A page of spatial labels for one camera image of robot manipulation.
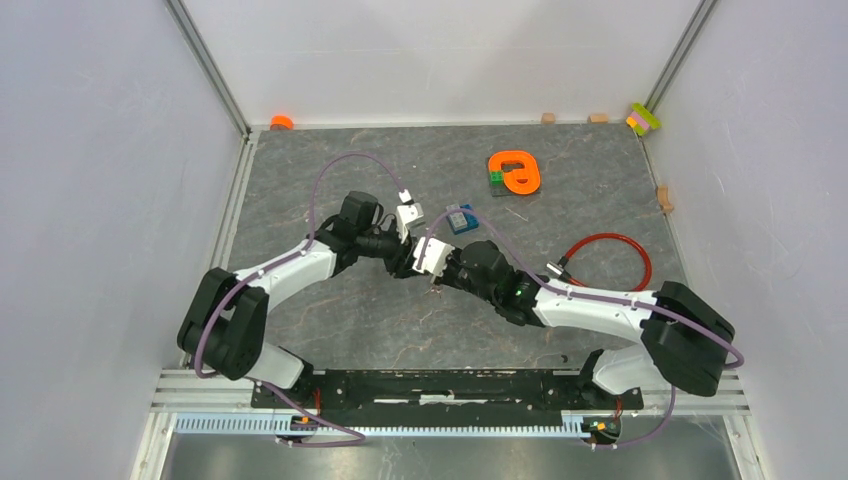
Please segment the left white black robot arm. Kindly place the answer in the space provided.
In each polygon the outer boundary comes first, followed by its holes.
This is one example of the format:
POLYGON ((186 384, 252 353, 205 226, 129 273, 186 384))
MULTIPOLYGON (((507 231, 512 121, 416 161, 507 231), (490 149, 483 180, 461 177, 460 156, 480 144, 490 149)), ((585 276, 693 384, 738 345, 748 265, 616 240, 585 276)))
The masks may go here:
POLYGON ((265 340, 268 314, 301 290, 337 276, 359 258, 384 262, 395 276, 412 274, 414 240, 410 230, 423 219, 421 206, 402 192, 387 228, 383 206, 352 191, 340 211, 292 250, 257 266, 229 272, 220 267, 201 279, 178 331, 178 347, 202 366, 230 379, 253 378, 276 386, 290 407, 306 405, 314 394, 311 365, 265 340))

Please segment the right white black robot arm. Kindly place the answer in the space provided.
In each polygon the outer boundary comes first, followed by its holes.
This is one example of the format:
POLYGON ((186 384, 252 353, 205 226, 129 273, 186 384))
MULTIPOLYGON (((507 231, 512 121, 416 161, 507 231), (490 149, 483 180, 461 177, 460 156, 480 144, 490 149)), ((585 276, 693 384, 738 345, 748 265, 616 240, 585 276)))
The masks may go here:
POLYGON ((734 327, 688 286, 666 281, 657 291, 580 287, 514 268, 492 241, 464 248, 418 243, 414 268, 434 283, 472 294, 518 326, 575 328, 629 341, 589 359, 577 382, 580 400, 602 408, 617 394, 668 384, 712 397, 732 355, 734 327))

